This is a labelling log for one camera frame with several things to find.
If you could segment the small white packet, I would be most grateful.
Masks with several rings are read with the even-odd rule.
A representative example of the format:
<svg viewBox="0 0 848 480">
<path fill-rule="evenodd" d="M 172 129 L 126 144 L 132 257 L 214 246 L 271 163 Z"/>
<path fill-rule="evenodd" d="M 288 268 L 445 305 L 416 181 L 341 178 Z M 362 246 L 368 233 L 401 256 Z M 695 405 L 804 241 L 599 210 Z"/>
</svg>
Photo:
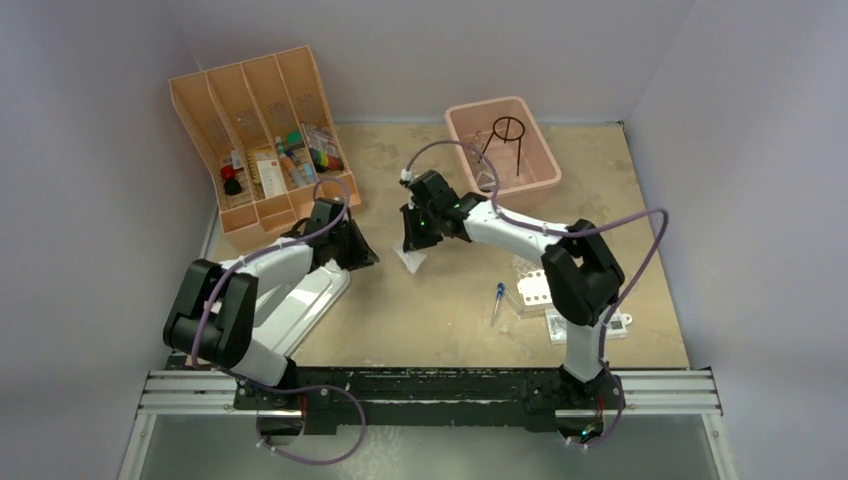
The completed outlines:
<svg viewBox="0 0 848 480">
<path fill-rule="evenodd" d="M 423 262 L 427 259 L 427 254 L 418 251 L 404 251 L 402 243 L 396 243 L 393 246 L 393 251 L 397 254 L 406 270 L 415 275 Z"/>
</svg>

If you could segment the metal crucible tongs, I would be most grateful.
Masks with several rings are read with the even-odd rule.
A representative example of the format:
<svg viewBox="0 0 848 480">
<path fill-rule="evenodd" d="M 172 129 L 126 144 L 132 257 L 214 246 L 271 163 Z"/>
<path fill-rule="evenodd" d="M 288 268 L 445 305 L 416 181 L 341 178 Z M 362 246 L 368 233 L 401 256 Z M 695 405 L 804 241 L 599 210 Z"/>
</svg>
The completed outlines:
<svg viewBox="0 0 848 480">
<path fill-rule="evenodd" d="M 480 153 L 483 153 L 483 152 L 484 152 L 484 150 L 485 150 L 485 148 L 486 148 L 486 145 L 487 145 L 487 142 L 488 142 L 488 139 L 489 139 L 489 136 L 490 136 L 490 133 L 489 133 L 489 132 L 484 132 L 484 131 L 480 131 L 480 130 L 478 130 L 478 131 L 477 131 L 477 132 L 473 135 L 473 137 L 472 137 L 472 144 L 474 145 L 474 147 L 475 147 L 475 148 L 476 148 L 476 149 L 477 149 Z M 472 154 L 469 156 L 469 160 L 468 160 L 468 162 L 469 162 L 469 167 L 471 168 L 472 172 L 473 172 L 475 175 L 480 174 L 480 173 L 488 174 L 488 173 L 490 172 L 490 170 L 489 170 L 489 168 L 487 167 L 486 163 L 485 163 L 484 161 L 482 161 L 482 160 L 480 159 L 480 157 L 479 157 L 477 154 L 475 154 L 475 153 L 472 153 Z"/>
</svg>

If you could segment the white clay triangle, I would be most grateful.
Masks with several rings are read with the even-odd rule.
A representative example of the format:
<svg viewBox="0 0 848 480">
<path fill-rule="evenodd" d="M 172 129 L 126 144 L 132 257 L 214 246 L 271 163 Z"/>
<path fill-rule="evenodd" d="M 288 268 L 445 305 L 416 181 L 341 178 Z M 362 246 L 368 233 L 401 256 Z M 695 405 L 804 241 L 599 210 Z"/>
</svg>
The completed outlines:
<svg viewBox="0 0 848 480">
<path fill-rule="evenodd" d="M 499 185 L 499 181 L 491 170 L 478 171 L 474 175 L 474 182 L 476 188 L 484 193 L 491 192 Z"/>
</svg>

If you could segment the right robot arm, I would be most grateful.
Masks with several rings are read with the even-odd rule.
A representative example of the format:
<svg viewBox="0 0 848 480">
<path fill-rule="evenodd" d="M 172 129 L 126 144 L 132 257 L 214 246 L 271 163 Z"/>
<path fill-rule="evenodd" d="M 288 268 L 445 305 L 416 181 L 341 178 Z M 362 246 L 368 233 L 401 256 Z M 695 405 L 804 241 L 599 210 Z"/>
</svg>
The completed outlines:
<svg viewBox="0 0 848 480">
<path fill-rule="evenodd" d="M 425 249 L 445 238 L 499 247 L 542 266 L 552 305 L 566 322 L 563 397 L 576 407 L 596 399 L 607 377 L 603 321 L 615 310 L 624 273 L 594 225 L 548 224 L 480 194 L 458 196 L 434 170 L 403 170 L 400 183 L 409 199 L 400 208 L 404 238 L 396 252 L 407 270 L 416 273 Z"/>
</svg>

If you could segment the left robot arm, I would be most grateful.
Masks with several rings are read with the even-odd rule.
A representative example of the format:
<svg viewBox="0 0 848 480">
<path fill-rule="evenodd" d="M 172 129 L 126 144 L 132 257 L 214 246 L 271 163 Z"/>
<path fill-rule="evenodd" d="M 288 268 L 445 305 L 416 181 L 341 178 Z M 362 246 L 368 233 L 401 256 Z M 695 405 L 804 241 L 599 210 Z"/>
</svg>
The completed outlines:
<svg viewBox="0 0 848 480">
<path fill-rule="evenodd" d="M 192 262 L 163 328 L 166 346 L 260 383 L 272 408 L 297 399 L 291 353 L 346 290 L 378 262 L 346 204 L 320 198 L 302 230 L 221 263 Z"/>
</svg>

